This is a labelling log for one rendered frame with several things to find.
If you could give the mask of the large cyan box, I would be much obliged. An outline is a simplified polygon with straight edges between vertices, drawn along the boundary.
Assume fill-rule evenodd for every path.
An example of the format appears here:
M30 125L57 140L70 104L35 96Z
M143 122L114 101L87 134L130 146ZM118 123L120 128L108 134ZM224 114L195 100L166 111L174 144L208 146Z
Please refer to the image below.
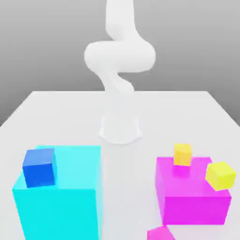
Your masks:
M56 184L28 188L22 170L12 188L25 240L102 240L100 146L42 148L54 148Z

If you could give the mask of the large magenta box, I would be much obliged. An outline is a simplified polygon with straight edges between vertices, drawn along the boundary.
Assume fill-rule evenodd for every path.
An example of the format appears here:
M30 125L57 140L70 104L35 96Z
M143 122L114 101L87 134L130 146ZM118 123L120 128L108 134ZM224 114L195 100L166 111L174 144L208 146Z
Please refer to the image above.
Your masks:
M172 157L157 158L155 188L163 225L224 224L232 197L205 180L211 162L210 157L195 157L191 166L180 166Z

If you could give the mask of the small magenta cube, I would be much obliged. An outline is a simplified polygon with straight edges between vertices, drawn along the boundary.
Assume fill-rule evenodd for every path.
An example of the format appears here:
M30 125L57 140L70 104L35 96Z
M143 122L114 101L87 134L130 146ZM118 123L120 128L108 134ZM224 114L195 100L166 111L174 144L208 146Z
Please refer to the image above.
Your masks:
M175 240L173 234L166 225L147 231L147 240Z

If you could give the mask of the small blue cube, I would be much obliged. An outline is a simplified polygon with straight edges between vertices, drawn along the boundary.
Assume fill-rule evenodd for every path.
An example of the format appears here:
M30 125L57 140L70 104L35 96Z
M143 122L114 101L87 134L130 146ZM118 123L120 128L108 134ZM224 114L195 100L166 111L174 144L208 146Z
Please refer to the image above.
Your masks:
M54 148L27 150L22 169L28 188L55 185L57 164Z

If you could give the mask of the small lime-yellow cube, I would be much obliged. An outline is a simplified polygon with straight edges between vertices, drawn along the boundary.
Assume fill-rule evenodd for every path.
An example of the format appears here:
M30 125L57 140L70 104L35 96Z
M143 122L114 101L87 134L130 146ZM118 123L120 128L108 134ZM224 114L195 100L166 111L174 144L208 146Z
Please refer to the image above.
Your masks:
M207 166L205 179L215 191L232 188L235 178L236 171L224 161L210 163Z

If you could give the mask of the small orange-yellow cube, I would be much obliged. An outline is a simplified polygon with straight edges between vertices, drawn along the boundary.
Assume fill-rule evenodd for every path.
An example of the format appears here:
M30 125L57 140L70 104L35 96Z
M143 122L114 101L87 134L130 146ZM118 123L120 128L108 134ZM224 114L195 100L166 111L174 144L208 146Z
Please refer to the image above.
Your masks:
M175 143L174 144L174 165L190 166L192 159L192 148L190 144Z

